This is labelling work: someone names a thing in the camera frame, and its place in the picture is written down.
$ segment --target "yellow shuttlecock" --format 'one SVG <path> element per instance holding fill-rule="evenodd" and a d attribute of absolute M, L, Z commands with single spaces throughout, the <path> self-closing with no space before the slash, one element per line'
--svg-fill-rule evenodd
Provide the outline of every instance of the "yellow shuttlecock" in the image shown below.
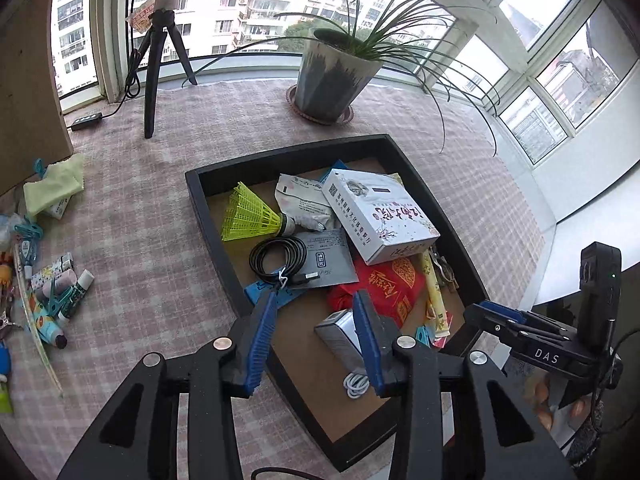
<path fill-rule="evenodd" d="M 222 222 L 223 241 L 277 233 L 292 234 L 295 224 L 277 214 L 242 182 L 234 188 Z"/>

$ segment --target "yellow cloth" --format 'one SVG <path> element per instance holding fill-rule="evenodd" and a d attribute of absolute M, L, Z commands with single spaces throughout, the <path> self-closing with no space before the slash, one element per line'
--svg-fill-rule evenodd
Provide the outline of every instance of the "yellow cloth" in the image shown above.
<path fill-rule="evenodd" d="M 31 219 L 62 200 L 84 189 L 84 155 L 76 153 L 67 160 L 50 164 L 44 178 L 24 185 L 24 201 Z"/>

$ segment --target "brown tray bottom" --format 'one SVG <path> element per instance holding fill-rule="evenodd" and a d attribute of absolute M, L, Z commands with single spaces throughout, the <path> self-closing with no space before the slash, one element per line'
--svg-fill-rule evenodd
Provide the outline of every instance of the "brown tray bottom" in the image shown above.
<path fill-rule="evenodd" d="M 353 170 L 384 173 L 382 166 L 373 158 L 350 162 L 349 167 Z M 311 171 L 300 176 L 316 179 L 324 171 Z M 276 181 L 271 181 L 250 186 L 250 189 L 274 211 L 278 211 L 274 197 L 275 186 Z M 219 231 L 222 230 L 222 218 L 229 195 L 230 193 L 221 193 L 207 199 L 212 220 Z M 256 281 L 249 268 L 248 257 L 254 245 L 264 238 L 266 237 L 245 238 L 223 243 L 243 287 Z M 282 256 L 270 253 L 265 261 L 265 268 L 273 269 L 281 264 Z M 329 439 L 335 442 L 375 412 L 385 400 L 376 396 L 372 388 L 359 399 L 347 397 L 342 380 L 348 371 L 314 333 L 314 326 L 331 313 L 326 302 L 327 292 L 327 288 L 310 290 L 282 307 L 278 311 L 278 322 L 271 345 L 307 407 Z M 453 335 L 464 323 L 464 306 L 458 295 L 446 288 L 442 290 L 442 296 L 447 310 L 453 314 Z M 415 335 L 415 329 L 424 321 L 426 298 L 425 288 L 407 317 L 402 333 Z"/>

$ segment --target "potted plant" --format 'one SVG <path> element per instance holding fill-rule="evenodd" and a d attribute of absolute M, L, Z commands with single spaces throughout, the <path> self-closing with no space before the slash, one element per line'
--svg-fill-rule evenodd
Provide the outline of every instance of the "potted plant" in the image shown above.
<path fill-rule="evenodd" d="M 244 50 L 249 46 L 266 43 L 267 41 L 306 40 L 295 95 L 296 107 L 305 115 L 323 123 L 335 122 L 373 76 L 376 75 L 378 70 L 384 64 L 387 64 L 413 76 L 418 81 L 422 91 L 433 98 L 442 120 L 443 148 L 446 133 L 444 117 L 436 97 L 428 86 L 430 79 L 446 90 L 447 101 L 450 100 L 450 91 L 452 89 L 463 95 L 482 116 L 492 135 L 494 134 L 491 124 L 489 124 L 487 118 L 470 97 L 471 94 L 454 84 L 445 75 L 445 70 L 453 70 L 453 72 L 467 79 L 472 86 L 471 88 L 478 88 L 483 97 L 487 98 L 491 103 L 493 115 L 496 114 L 495 105 L 500 102 L 494 86 L 489 84 L 487 79 L 476 70 L 457 61 L 457 63 L 467 67 L 480 77 L 482 79 L 481 82 L 487 83 L 490 88 L 488 92 L 485 92 L 479 87 L 478 81 L 472 80 L 465 73 L 441 60 L 442 58 L 453 60 L 453 57 L 440 52 L 438 46 L 434 48 L 428 47 L 425 39 L 412 33 L 415 27 L 433 25 L 434 23 L 453 27 L 454 19 L 452 16 L 441 13 L 443 6 L 431 0 L 402 0 L 400 2 L 391 0 L 380 14 L 370 33 L 363 37 L 362 34 L 359 34 L 363 29 L 356 28 L 360 13 L 360 0 L 345 1 L 347 1 L 346 11 L 348 16 L 346 28 L 341 23 L 316 14 L 280 12 L 276 14 L 277 17 L 301 16 L 305 19 L 321 20 L 327 26 L 312 28 L 309 30 L 308 36 L 284 36 L 254 41 L 226 54 L 221 54 L 196 73 L 204 70 L 219 59 Z M 351 25 L 351 4 L 354 4 L 355 8 L 353 26 Z M 411 37 L 412 39 L 400 41 L 398 36 L 403 38 Z M 439 40 L 439 44 L 442 43 L 448 42 Z"/>

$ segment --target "pink checkered cloth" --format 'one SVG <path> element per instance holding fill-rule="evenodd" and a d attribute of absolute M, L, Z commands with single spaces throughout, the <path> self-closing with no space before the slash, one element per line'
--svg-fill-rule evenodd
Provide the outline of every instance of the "pink checkered cloth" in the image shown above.
<path fill-rule="evenodd" d="M 76 268 L 89 269 L 96 279 L 66 329 L 68 346 L 49 350 L 65 397 L 57 397 L 30 338 L 15 332 L 8 339 L 15 415 L 0 416 L 37 478 L 56 477 L 146 352 L 167 358 L 193 352 L 225 335 L 234 320 L 191 208 L 187 170 L 302 142 L 389 133 L 449 217 L 491 298 L 519 304 L 543 239 L 505 165 L 492 157 L 475 110 L 442 104 L 447 143 L 440 154 L 440 118 L 419 92 L 370 85 L 353 104 L 353 122 L 326 127 L 289 109 L 284 93 L 291 84 L 244 80 L 159 91 L 151 140 L 143 139 L 142 99 L 126 102 L 95 130 L 72 134 L 86 157 L 84 191 L 61 221 L 41 216 L 46 235 L 36 268 L 70 251 Z M 97 104 L 82 113 L 104 108 Z M 22 320 L 19 312 L 14 317 Z M 266 376 L 250 400 L 234 400 L 233 406 L 246 478 L 256 467 L 274 465 L 326 479 L 365 479 L 390 461 L 392 439 L 337 473 Z M 181 478 L 187 478 L 185 411 L 178 439 Z"/>

